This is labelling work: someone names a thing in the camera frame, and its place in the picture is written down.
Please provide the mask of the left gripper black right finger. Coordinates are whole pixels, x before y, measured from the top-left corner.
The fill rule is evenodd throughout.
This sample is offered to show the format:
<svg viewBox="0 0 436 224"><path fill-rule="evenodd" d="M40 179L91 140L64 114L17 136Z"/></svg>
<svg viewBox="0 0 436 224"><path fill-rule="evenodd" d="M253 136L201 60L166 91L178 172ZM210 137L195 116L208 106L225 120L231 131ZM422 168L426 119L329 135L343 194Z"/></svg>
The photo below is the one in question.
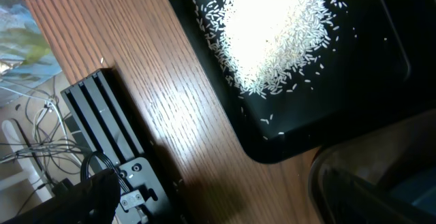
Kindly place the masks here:
<svg viewBox="0 0 436 224"><path fill-rule="evenodd" d="M375 185L343 170L322 174L325 223L434 223L435 215L395 199Z"/></svg>

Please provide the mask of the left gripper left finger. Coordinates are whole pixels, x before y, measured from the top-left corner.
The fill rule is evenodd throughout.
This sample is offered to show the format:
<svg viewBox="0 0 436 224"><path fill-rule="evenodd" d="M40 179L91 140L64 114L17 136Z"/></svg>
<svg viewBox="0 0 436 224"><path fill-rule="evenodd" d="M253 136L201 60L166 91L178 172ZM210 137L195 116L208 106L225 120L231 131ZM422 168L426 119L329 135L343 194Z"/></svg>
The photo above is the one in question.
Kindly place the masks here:
<svg viewBox="0 0 436 224"><path fill-rule="evenodd" d="M5 224L109 224L114 220L120 199L118 175L105 169Z"/></svg>

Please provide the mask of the pile of white rice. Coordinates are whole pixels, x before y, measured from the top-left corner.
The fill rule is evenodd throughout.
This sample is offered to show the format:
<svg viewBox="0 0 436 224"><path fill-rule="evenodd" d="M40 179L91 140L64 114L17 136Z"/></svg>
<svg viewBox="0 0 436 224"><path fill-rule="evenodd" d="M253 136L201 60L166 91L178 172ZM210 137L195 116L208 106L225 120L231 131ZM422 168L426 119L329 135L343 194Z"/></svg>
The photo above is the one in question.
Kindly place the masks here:
<svg viewBox="0 0 436 224"><path fill-rule="evenodd" d="M365 91L354 67L359 0L187 0L200 39L263 140L344 115Z"/></svg>

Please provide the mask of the dark blue plate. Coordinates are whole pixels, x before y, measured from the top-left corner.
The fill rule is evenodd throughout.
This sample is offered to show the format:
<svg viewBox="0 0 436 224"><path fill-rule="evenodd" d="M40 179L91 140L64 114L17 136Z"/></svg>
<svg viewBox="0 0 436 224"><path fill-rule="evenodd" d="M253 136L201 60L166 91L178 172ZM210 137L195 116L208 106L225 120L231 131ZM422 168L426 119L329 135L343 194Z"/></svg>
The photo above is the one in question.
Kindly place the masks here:
<svg viewBox="0 0 436 224"><path fill-rule="evenodd" d="M390 194L413 206L435 204L435 167L417 173L395 186Z"/></svg>

